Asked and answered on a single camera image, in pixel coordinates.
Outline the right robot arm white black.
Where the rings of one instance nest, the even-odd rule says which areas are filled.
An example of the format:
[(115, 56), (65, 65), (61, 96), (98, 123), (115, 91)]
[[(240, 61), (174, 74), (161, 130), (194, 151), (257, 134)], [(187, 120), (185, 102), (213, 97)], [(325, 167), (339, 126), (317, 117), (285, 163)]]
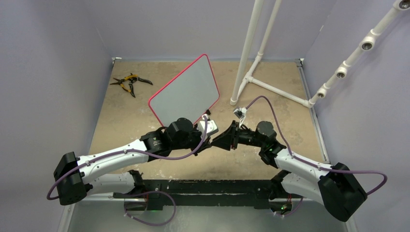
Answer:
[(346, 165), (332, 166), (290, 154), (276, 136), (268, 121), (259, 122), (255, 130), (233, 121), (211, 145), (228, 151), (237, 149), (238, 145), (259, 147), (261, 160), (280, 170), (271, 180), (271, 200), (296, 194), (322, 204), (334, 218), (343, 222), (367, 200), (367, 193)]

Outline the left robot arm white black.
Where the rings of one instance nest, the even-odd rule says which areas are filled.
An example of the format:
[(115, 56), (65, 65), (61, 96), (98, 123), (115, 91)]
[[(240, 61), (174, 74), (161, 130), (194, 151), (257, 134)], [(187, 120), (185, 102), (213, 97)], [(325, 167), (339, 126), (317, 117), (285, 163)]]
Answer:
[(218, 132), (214, 120), (204, 117), (197, 124), (179, 118), (167, 127), (148, 132), (129, 144), (95, 155), (76, 156), (66, 153), (54, 170), (55, 183), (47, 193), (48, 200), (71, 205), (88, 195), (118, 192), (133, 198), (144, 193), (144, 184), (134, 172), (114, 175), (113, 171), (153, 160), (172, 160), (174, 150), (189, 149), (179, 160), (211, 147), (210, 137)]

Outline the whiteboard with red frame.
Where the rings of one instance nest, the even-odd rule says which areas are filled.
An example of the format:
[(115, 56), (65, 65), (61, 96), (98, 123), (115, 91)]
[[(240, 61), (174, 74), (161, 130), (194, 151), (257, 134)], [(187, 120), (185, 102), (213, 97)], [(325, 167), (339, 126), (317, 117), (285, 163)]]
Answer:
[(200, 55), (148, 100), (148, 106), (162, 126), (179, 118), (196, 123), (220, 98), (207, 54)]

